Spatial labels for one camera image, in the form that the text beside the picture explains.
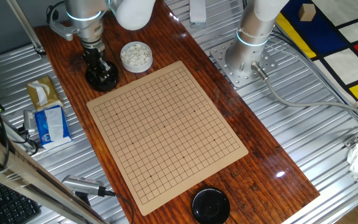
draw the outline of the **cable connector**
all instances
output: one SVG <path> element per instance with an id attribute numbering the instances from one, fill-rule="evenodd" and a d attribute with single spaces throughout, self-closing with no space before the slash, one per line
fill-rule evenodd
<path id="1" fill-rule="evenodd" d="M 260 79 L 262 79 L 263 82 L 269 78 L 257 62 L 252 63 L 251 69 L 259 75 Z"/>

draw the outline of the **tissue box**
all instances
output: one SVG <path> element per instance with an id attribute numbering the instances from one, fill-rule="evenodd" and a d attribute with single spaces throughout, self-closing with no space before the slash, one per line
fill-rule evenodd
<path id="1" fill-rule="evenodd" d="M 70 130 L 64 111 L 60 106 L 36 112 L 35 122 L 37 123 L 41 145 L 45 149 L 52 149 L 71 142 Z"/>
<path id="2" fill-rule="evenodd" d="M 60 99 L 55 85 L 49 76 L 27 83 L 25 86 L 37 111 L 42 111 L 56 105 L 63 106 L 63 101 Z"/>

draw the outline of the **metal mounting plate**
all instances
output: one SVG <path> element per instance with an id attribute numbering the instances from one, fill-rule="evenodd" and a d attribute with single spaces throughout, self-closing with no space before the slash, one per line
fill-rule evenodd
<path id="1" fill-rule="evenodd" d="M 251 69 L 244 69 L 242 72 L 233 72 L 226 65 L 225 56 L 226 51 L 233 43 L 233 40 L 227 41 L 221 45 L 218 45 L 210 50 L 211 56 L 215 59 L 227 77 L 230 79 L 230 82 L 236 87 L 242 87 L 256 79 L 259 76 L 254 73 Z M 266 50 L 262 53 L 262 61 L 260 66 L 266 72 L 266 74 L 272 73 L 277 69 L 277 63 L 271 58 Z"/>

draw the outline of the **gray cable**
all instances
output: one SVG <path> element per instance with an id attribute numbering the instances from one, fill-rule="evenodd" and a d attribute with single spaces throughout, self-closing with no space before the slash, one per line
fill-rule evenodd
<path id="1" fill-rule="evenodd" d="M 293 107 L 308 107 L 308 106 L 338 106 L 347 110 L 351 110 L 355 113 L 358 114 L 358 109 L 345 105 L 343 103 L 336 103 L 336 102 L 315 102 L 315 103 L 291 103 L 288 102 L 286 100 L 284 100 L 283 98 L 281 98 L 276 91 L 273 89 L 272 84 L 270 83 L 269 79 L 265 80 L 266 85 L 268 86 L 268 88 L 270 89 L 270 91 L 273 93 L 273 95 L 283 104 L 288 105 L 288 106 L 293 106 Z"/>

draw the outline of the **glossy wooden tabletop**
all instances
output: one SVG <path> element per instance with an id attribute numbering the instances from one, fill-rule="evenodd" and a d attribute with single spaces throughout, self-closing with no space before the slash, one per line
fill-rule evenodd
<path id="1" fill-rule="evenodd" d="M 66 41 L 49 27 L 38 27 L 36 32 L 112 188 L 134 204 L 134 223 L 196 223 L 191 215 L 191 200 L 197 189 L 205 185 L 221 189 L 229 198 L 231 213 L 226 223 L 283 222 L 316 198 L 318 191 L 171 15 L 163 0 L 157 0 L 151 20 L 138 31 L 125 30 L 114 18 L 105 16 L 106 58 L 118 67 L 120 81 L 117 87 L 181 60 L 248 148 L 249 154 L 145 217 L 136 207 L 86 107 L 88 101 L 104 93 L 92 90 L 85 80 L 86 64 L 81 58 L 83 49 L 78 38 Z M 132 41 L 144 42 L 152 49 L 154 61 L 146 72 L 134 74 L 122 66 L 120 51 Z M 120 203 L 131 219 L 128 205 L 121 199 Z"/>

